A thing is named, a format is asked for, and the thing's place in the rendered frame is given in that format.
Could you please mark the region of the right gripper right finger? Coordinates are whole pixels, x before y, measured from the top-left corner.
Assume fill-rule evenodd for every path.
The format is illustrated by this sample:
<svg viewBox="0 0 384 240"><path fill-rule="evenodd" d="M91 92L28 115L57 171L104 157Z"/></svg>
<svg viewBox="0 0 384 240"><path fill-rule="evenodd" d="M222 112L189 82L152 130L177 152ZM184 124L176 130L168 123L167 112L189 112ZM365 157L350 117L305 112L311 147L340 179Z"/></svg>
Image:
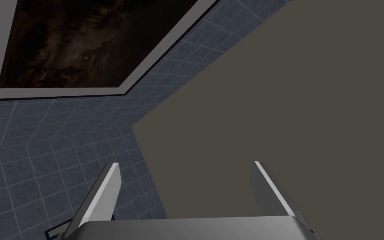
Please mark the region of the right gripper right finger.
<svg viewBox="0 0 384 240"><path fill-rule="evenodd" d="M261 216L296 217L294 203L264 162L253 162L250 183Z"/></svg>

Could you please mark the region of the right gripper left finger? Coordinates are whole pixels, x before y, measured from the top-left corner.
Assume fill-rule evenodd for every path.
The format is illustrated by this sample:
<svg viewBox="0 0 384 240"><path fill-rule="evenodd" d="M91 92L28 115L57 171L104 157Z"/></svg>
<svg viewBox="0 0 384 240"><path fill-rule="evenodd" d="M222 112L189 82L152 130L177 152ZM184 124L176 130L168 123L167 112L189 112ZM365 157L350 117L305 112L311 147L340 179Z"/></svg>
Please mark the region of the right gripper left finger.
<svg viewBox="0 0 384 240"><path fill-rule="evenodd" d="M72 219L73 229L89 221L111 220L121 185L119 164L108 163Z"/></svg>

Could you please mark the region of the grey-brown cupboard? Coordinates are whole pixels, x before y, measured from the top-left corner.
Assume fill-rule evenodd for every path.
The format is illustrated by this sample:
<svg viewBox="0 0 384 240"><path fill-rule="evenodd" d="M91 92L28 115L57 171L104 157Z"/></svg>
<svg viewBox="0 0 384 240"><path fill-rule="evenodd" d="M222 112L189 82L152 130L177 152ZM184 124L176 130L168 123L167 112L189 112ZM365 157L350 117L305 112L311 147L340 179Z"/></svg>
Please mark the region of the grey-brown cupboard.
<svg viewBox="0 0 384 240"><path fill-rule="evenodd" d="M322 240L384 240L384 0L220 0L220 50L133 126L168 218L256 216L255 161Z"/></svg>

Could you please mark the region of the dark framed wall picture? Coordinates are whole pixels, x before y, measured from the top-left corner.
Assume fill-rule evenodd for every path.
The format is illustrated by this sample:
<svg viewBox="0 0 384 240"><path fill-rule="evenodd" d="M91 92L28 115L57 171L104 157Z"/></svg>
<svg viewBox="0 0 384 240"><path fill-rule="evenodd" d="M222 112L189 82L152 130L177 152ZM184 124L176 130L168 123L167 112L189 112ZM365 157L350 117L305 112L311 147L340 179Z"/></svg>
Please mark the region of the dark framed wall picture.
<svg viewBox="0 0 384 240"><path fill-rule="evenodd" d="M218 0L0 0L0 99L123 95Z"/></svg>

